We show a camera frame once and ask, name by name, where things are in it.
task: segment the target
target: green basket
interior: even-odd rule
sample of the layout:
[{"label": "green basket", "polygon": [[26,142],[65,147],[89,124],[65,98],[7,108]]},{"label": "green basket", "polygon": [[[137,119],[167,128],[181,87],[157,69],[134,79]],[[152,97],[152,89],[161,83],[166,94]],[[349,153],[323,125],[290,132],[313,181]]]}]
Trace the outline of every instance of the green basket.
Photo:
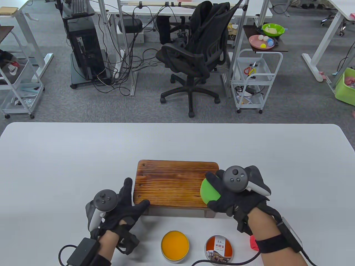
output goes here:
[{"label": "green basket", "polygon": [[345,76],[355,77],[355,70],[347,68],[335,87],[335,98],[355,106],[355,89],[345,85]]}]

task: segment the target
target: black office chair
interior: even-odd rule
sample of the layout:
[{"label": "black office chair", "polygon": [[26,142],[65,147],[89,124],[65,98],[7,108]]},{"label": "black office chair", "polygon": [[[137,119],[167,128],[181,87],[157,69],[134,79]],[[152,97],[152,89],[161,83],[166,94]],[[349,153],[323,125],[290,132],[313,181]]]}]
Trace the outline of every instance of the black office chair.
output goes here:
[{"label": "black office chair", "polygon": [[240,0],[232,9],[230,9],[229,2],[214,6],[210,1],[202,2],[191,16],[186,47],[167,43],[157,52],[156,58],[162,61],[165,67],[175,73],[182,72],[187,75],[186,81],[175,74],[171,75],[170,82],[178,81],[182,87],[162,93],[160,95],[162,104],[166,103],[166,96],[187,92],[189,117],[192,118],[195,116],[192,104],[193,92],[208,94],[214,97],[216,104],[220,103],[217,93],[196,87],[196,85],[201,81],[205,82],[209,78],[210,71],[217,65],[224,64],[227,57],[227,25],[242,1]]}]

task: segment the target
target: wooden board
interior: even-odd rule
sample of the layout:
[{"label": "wooden board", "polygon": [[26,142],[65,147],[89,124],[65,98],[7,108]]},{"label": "wooden board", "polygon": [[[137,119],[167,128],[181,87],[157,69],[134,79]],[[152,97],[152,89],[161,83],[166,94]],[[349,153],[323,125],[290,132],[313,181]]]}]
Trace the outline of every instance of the wooden board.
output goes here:
[{"label": "wooden board", "polygon": [[148,199],[151,206],[206,209],[200,186],[206,172],[218,169],[215,162],[139,161],[133,202]]}]

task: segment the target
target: green bowl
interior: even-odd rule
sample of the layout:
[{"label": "green bowl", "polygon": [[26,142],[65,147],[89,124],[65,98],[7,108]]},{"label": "green bowl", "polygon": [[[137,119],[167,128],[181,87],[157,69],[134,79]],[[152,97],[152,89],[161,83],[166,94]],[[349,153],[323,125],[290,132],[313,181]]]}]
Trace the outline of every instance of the green bowl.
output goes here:
[{"label": "green bowl", "polygon": [[[277,34],[272,34],[272,33],[268,33],[267,31],[265,31],[266,28],[274,28],[277,30]],[[268,23],[268,24],[265,24],[263,26],[263,31],[264,31],[264,34],[266,36],[269,36],[269,37],[278,37],[278,36],[281,36],[282,34],[285,33],[285,28],[278,25],[278,24],[274,24],[274,23]]]}]

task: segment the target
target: hand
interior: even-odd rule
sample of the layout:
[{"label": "hand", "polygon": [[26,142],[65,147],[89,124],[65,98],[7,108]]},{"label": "hand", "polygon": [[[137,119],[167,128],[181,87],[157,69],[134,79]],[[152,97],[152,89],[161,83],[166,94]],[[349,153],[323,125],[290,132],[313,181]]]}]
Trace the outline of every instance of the hand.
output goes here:
[{"label": "hand", "polygon": [[[249,166],[246,167],[245,170],[249,173],[253,170],[253,174],[260,174],[259,170],[256,171],[254,168]],[[254,191],[244,190],[240,193],[231,192],[223,183],[223,174],[224,170],[218,170],[216,175],[211,172],[206,173],[207,181],[221,195],[218,200],[211,200],[207,204],[214,212],[224,212],[231,217],[234,211],[240,208],[245,215],[247,215],[260,202],[269,200],[267,197]]]},{"label": "hand", "polygon": [[139,204],[132,206],[132,183],[131,178],[125,179],[123,187],[118,194],[117,206],[106,214],[105,221],[100,225],[100,235],[103,235],[106,230],[115,230],[125,217],[131,217],[134,220],[133,223],[122,225],[128,231],[131,230],[139,217],[149,207],[149,200],[143,200]]}]

